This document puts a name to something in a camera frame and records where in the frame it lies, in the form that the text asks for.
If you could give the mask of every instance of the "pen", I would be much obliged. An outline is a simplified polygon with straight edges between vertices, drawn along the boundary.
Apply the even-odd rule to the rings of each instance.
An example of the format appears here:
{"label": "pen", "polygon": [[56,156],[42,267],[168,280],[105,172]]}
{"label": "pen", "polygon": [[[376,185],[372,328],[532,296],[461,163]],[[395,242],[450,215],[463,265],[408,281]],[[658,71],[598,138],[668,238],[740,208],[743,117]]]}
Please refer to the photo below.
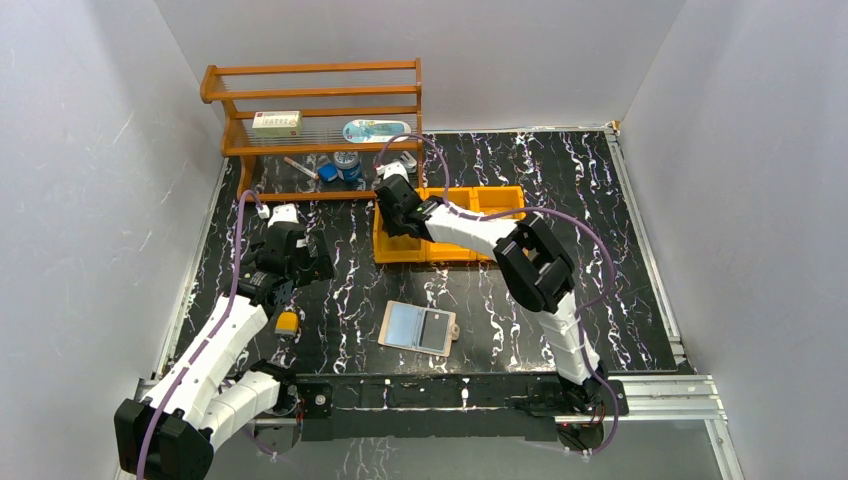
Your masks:
{"label": "pen", "polygon": [[308,168],[304,167],[303,165],[301,165],[301,164],[299,164],[299,163],[295,162],[294,160],[292,160],[292,159],[291,159],[291,158],[289,158],[289,157],[283,157],[283,160],[285,160],[285,161],[286,161],[286,163],[288,163],[288,164],[289,164],[289,165],[291,165],[292,167],[294,167],[294,168],[296,168],[296,169],[300,170],[301,172],[303,172],[303,173],[305,173],[305,174],[309,175],[309,176],[310,176],[310,177],[312,177],[314,180],[318,180],[318,174],[317,174],[317,173],[315,173],[315,172],[313,172],[312,170],[310,170],[310,169],[308,169]]}

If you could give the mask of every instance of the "cable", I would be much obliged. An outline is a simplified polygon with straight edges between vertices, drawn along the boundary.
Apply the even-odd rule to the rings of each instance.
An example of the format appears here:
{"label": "cable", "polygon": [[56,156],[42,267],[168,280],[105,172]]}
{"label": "cable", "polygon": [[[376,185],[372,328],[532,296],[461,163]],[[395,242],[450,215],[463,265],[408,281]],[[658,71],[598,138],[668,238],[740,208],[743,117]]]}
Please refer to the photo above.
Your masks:
{"label": "cable", "polygon": [[[230,297],[227,300],[227,308],[224,310],[224,313],[221,315],[221,319],[218,320],[218,323],[212,328],[212,331],[209,333],[207,338],[211,339],[218,333],[218,330],[224,325],[227,321],[227,318],[230,316],[230,312],[233,309],[233,304],[236,301],[236,292],[238,291],[238,279],[239,279],[239,267],[241,264],[241,229],[244,225],[244,205],[247,202],[247,197],[253,197],[253,201],[256,203],[256,208],[262,208],[262,202],[259,200],[259,195],[256,194],[253,190],[245,190],[244,193],[241,194],[241,198],[239,199],[239,208],[238,215],[236,216],[236,232],[235,237],[233,238],[233,282],[230,285]],[[180,373],[177,374],[177,378],[174,379],[174,382],[171,383],[171,386],[168,388],[168,391],[165,392],[165,395],[162,397],[162,400],[159,402],[159,406],[156,407],[156,411],[153,412],[153,417],[150,419],[150,423],[147,425],[147,430],[144,432],[144,440],[141,442],[141,450],[138,453],[138,465],[136,466],[136,478],[144,479],[144,466],[147,463],[147,453],[150,451],[150,442],[153,439],[153,432],[156,430],[156,424],[159,423],[159,419],[162,417],[162,412],[165,411],[165,406],[168,405],[168,401],[171,400],[171,397],[174,395],[174,392],[177,390],[177,387],[182,383],[183,378],[185,378],[188,373],[188,368],[191,366],[192,362],[197,360],[200,356],[201,352],[206,348],[209,342],[203,342],[197,348],[197,350],[188,357],[188,366],[183,367],[180,370]]]}
{"label": "cable", "polygon": [[[515,215],[517,213],[528,213],[528,212],[544,213],[544,214],[547,214],[547,215],[552,215],[554,217],[560,218],[560,219],[565,220],[566,222],[574,225],[582,233],[586,234],[589,238],[591,238],[593,242],[595,242],[595,245],[598,246],[598,250],[600,250],[600,252],[601,252],[601,257],[603,258],[603,261],[606,264],[606,274],[607,274],[607,278],[609,278],[609,280],[603,281],[603,289],[601,290],[601,293],[597,298],[594,298],[594,299],[580,305],[574,311],[574,318],[576,319],[577,331],[578,331],[578,335],[579,335],[579,344],[583,345],[583,348],[580,349],[581,353],[583,354],[583,361],[586,362],[586,365],[591,365],[592,362],[589,360],[589,352],[586,350],[586,329],[583,327],[583,322],[580,320],[580,315],[581,315],[582,312],[586,311],[590,307],[597,305],[598,303],[601,303],[602,301],[604,301],[604,299],[612,293],[613,286],[615,284],[615,264],[613,264],[612,256],[610,255],[609,250],[607,249],[603,240],[601,240],[601,238],[591,228],[589,228],[586,224],[584,224],[580,220],[578,220],[578,219],[576,219],[576,218],[574,218],[570,215],[566,215],[562,212],[552,210],[550,208],[544,208],[544,207],[515,208],[515,209],[512,209],[512,210],[507,210],[507,211],[504,211],[504,212],[498,212],[498,213],[493,213],[491,215],[484,215],[484,216],[468,215],[468,214],[462,213],[458,210],[455,210],[453,208],[453,204],[448,200],[448,191],[450,190],[450,172],[448,171],[448,162],[447,162],[447,160],[445,160],[444,155],[442,155],[442,152],[438,149],[435,142],[433,142],[429,138],[427,138],[423,135],[418,135],[416,133],[401,133],[401,134],[395,135],[392,138],[390,138],[383,145],[383,148],[380,150],[380,153],[377,155],[377,162],[382,164],[383,157],[385,156],[386,152],[388,151],[389,145],[394,143],[395,140],[397,140],[400,137],[416,138],[418,140],[421,140],[424,143],[426,143],[428,147],[432,148],[434,152],[436,152],[436,157],[441,162],[442,169],[445,171],[445,191],[442,194],[442,199],[444,199],[445,205],[447,205],[448,210],[451,213],[454,213],[461,218],[466,218],[466,219],[470,219],[470,220],[477,220],[477,221],[494,220],[496,218],[509,217],[509,216]],[[607,448],[609,446],[610,442],[612,442],[612,439],[615,437],[616,431],[618,431],[618,420],[619,420],[619,416],[620,416],[620,408],[619,408],[619,404],[618,404],[618,396],[615,393],[615,390],[613,390],[613,388],[610,386],[610,384],[607,383],[607,381],[604,380],[603,377],[598,375],[598,373],[596,371],[590,370],[590,372],[592,374],[592,378],[594,378],[595,381],[597,381],[604,388],[607,389],[607,391],[610,394],[610,397],[612,398],[612,404],[613,404],[612,429],[610,430],[610,433],[607,436],[607,438],[605,438],[604,441],[601,442],[601,445],[599,445],[598,448],[595,448],[595,449],[592,450],[592,453],[597,453],[597,452],[600,452],[600,451],[604,450],[605,448]]]}

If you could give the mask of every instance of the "yellow bin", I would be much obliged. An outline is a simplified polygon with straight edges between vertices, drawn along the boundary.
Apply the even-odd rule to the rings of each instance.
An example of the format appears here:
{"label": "yellow bin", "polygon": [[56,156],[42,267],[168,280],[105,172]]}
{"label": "yellow bin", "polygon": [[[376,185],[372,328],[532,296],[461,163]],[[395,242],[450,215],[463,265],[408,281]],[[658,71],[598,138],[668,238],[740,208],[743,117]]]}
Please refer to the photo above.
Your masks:
{"label": "yellow bin", "polygon": [[[415,191],[426,200],[433,195],[441,197],[444,188],[419,188]],[[456,205],[485,214],[524,206],[524,191],[519,186],[455,187],[451,188],[448,194],[450,201]],[[511,218],[518,220],[524,218],[524,214],[512,215]],[[374,210],[373,241],[376,263],[490,260],[485,255],[479,255],[477,252],[456,245],[423,242],[408,235],[389,238],[383,231],[383,219],[379,208]]]}

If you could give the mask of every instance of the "yellow object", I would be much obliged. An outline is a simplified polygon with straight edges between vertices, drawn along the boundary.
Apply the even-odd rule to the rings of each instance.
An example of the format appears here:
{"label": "yellow object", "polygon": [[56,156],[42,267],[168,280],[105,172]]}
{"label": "yellow object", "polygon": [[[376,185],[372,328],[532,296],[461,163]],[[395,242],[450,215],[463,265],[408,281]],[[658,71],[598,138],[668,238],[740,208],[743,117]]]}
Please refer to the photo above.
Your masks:
{"label": "yellow object", "polygon": [[[444,188],[416,189],[423,199],[431,195],[441,196],[443,191]],[[448,195],[450,201],[458,206],[486,214],[524,206],[524,191],[519,186],[455,187],[450,189]],[[524,214],[513,215],[512,218],[521,219]],[[489,260],[485,255],[455,245],[423,242],[408,235],[389,238],[383,231],[379,209],[375,209],[372,238],[376,263]]]}
{"label": "yellow object", "polygon": [[[423,198],[427,199],[435,195],[441,197],[445,193],[442,188],[427,188],[424,190]],[[448,191],[448,200],[456,206],[462,207],[472,212],[479,212],[477,205],[477,195],[472,187],[455,187]],[[428,262],[449,262],[449,261],[466,261],[471,262],[477,260],[477,252],[473,252],[467,248],[457,247],[450,243],[424,243],[424,258]]]}
{"label": "yellow object", "polygon": [[297,327],[300,323],[300,318],[294,312],[283,312],[280,318],[277,319],[277,325],[274,327],[274,333],[277,335],[295,336],[297,335]]}
{"label": "yellow object", "polygon": [[[418,196],[424,195],[424,189],[416,188]],[[376,263],[402,263],[423,262],[424,242],[409,235],[400,237],[389,237],[383,231],[383,218],[380,209],[374,209],[374,230],[372,239],[374,242],[374,261]]]}
{"label": "yellow object", "polygon": [[[486,215],[524,207],[524,191],[519,186],[475,187],[474,191],[477,193],[477,203],[480,205],[478,211]],[[525,216],[524,213],[519,213],[503,218],[521,220]],[[491,258],[477,254],[477,260],[485,262]]]}

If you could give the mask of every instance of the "small bottle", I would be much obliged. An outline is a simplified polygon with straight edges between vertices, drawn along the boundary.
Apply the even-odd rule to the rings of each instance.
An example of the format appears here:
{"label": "small bottle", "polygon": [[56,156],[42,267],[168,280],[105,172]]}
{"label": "small bottle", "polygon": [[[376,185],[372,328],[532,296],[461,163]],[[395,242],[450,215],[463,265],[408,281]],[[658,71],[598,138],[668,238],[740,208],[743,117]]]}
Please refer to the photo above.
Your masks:
{"label": "small bottle", "polygon": [[333,163],[339,170],[339,176],[345,182],[355,183],[362,178],[359,152],[336,152],[333,154]]}

